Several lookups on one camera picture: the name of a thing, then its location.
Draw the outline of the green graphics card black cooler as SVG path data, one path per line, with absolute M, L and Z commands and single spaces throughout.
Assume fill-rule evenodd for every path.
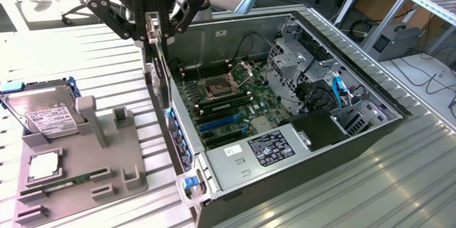
M 143 71 L 146 84 L 150 84 L 153 95 L 162 109 L 170 105 L 170 74 L 167 69 L 167 43 L 161 35 L 154 13 L 145 14 L 146 37 L 142 48 Z

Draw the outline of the thin metal locking lever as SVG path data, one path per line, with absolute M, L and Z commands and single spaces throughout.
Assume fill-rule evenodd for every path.
M 198 81 L 199 81 L 199 84 L 203 86 L 205 82 L 202 81 L 202 77 L 201 77 L 201 74 L 199 74 L 198 64 L 197 64 L 195 60 L 193 60 L 193 61 L 194 61 L 194 69 L 195 69 L 195 73 L 197 73 L 197 76 L 198 76 Z

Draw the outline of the silver socket cover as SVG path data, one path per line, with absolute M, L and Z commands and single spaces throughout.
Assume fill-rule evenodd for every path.
M 226 74 L 226 80 L 234 88 L 242 86 L 251 77 L 251 67 L 245 61 L 238 62 Z

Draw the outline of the CPU socket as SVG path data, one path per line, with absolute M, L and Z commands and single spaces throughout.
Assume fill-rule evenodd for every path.
M 206 78 L 201 84 L 205 99 L 215 99 L 234 93 L 234 89 L 223 76 Z

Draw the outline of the hard disk blue carrier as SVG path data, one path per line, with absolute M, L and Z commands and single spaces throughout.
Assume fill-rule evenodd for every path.
M 7 82 L 0 87 L 0 104 L 17 119 L 27 135 L 46 138 L 71 135 L 85 118 L 75 111 L 79 91 L 71 76 L 29 82 Z

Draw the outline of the green RAM stick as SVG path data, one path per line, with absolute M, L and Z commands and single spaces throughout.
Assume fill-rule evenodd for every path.
M 73 185 L 85 183 L 90 180 L 90 177 L 94 175 L 99 175 L 101 173 L 106 172 L 107 168 L 102 168 L 102 169 L 97 169 L 89 173 L 85 173 L 82 175 L 78 175 L 75 177 L 71 178 L 66 178 L 58 182 L 51 182 L 46 185 L 38 185 L 37 187 L 33 187 L 30 189 L 26 189 L 23 191 L 19 191 L 19 196 L 25 196 L 25 195 L 30 195 L 34 192 L 43 192 L 43 193 L 49 193 L 51 191 L 55 191 L 58 189 L 70 187 Z
M 225 111 L 227 109 L 237 108 L 242 105 L 243 105 L 242 103 L 226 103 L 226 104 L 217 105 L 217 106 L 206 106 L 199 110 L 199 115 L 209 115 L 209 114 Z

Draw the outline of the green Dell motherboard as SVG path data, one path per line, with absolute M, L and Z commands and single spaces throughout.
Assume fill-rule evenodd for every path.
M 238 62 L 241 61 L 231 62 L 226 60 L 217 65 L 198 67 L 202 80 L 218 76 L 226 78 L 227 72 Z M 179 93 L 194 126 L 195 135 L 199 138 L 205 150 L 211 150 L 258 134 L 250 124 L 253 118 L 265 116 L 270 121 L 273 128 L 275 128 L 279 121 L 291 115 L 289 104 L 282 102 L 281 97 L 273 92 L 269 83 L 263 78 L 265 69 L 253 62 L 246 63 L 251 67 L 253 77 L 238 88 L 231 87 L 234 89 L 233 94 L 221 96 L 215 99 L 203 98 L 205 93 L 194 67 L 187 69 L 179 68 L 173 75 L 177 92 Z M 199 110 L 203 107 L 226 103 L 242 103 L 243 105 L 209 115 L 199 115 Z M 237 117 L 235 123 L 226 124 L 207 131 L 198 131 L 201 125 L 230 116 Z

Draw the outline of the silver perforated drive cage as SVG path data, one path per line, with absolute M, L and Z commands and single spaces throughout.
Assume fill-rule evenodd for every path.
M 297 108 L 317 109 L 322 104 L 337 108 L 330 83 L 341 71 L 338 60 L 297 20 L 287 18 L 273 40 L 263 73 L 282 102 Z

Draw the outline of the silver chipset heatsink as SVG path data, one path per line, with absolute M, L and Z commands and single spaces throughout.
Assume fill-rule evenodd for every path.
M 261 133 L 273 129 L 273 125 L 265 116 L 253 118 L 250 121 L 250 124 L 257 133 Z

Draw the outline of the grey parts rack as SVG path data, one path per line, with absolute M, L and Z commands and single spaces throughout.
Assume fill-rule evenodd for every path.
M 94 114 L 93 96 L 75 99 L 75 110 L 86 117 L 71 135 L 46 139 L 42 134 L 22 137 L 23 147 L 14 198 L 13 228 L 34 228 L 147 189 L 133 113 L 123 106 L 102 116 Z M 54 152 L 57 170 L 31 179 L 30 158 Z M 85 183 L 49 193 L 19 196 L 19 191 L 58 182 L 97 169 L 107 171 Z

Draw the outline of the black plastic air shroud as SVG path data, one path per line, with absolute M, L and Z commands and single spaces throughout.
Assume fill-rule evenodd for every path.
M 315 151 L 349 138 L 333 119 L 330 112 L 315 110 L 309 114 L 298 114 L 282 119 L 278 126 L 290 124 L 295 132 L 301 132 L 307 138 L 310 151 Z

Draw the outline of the silver power supply unit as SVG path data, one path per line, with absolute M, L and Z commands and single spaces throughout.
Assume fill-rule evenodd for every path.
M 226 194 L 309 159 L 309 139 L 290 124 L 206 151 L 211 176 Z

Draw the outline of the silver disk bay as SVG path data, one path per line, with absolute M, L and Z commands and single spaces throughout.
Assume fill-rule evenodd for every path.
M 387 122 L 385 114 L 367 100 L 361 100 L 345 108 L 331 110 L 329 113 L 350 136 Z

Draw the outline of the blue case latch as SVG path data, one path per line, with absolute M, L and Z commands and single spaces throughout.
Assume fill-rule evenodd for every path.
M 199 180 L 198 180 L 197 176 L 185 177 L 182 179 L 181 184 L 182 184 L 182 188 L 185 190 L 187 190 L 189 188 L 191 188 L 199 184 Z

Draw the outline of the black open PC case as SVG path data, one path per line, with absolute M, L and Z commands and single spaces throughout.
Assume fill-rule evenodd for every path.
M 222 194 L 205 156 L 209 150 L 205 150 L 195 135 L 173 75 L 179 68 L 193 68 L 193 60 L 198 67 L 217 65 L 227 60 L 253 62 L 266 69 L 273 40 L 278 37 L 278 31 L 287 18 L 297 20 L 342 67 L 330 83 L 338 107 L 330 108 L 322 104 L 317 109 L 306 109 L 289 105 L 290 117 L 302 113 L 309 114 L 315 110 L 330 112 L 367 100 L 385 114 L 387 122 L 310 151 L 309 159 L 253 184 Z M 182 205 L 190 210 L 195 228 L 215 228 L 231 217 L 338 168 L 391 133 L 410 116 L 407 109 L 366 71 L 367 68 L 378 67 L 374 60 L 313 9 L 195 21 L 183 34 L 175 35 L 173 43 L 167 46 L 167 55 L 170 105 L 162 109 L 155 99 L 155 108 L 163 142 L 177 174 L 177 194 Z M 190 176 L 197 176 L 199 184 L 185 190 L 182 179 Z

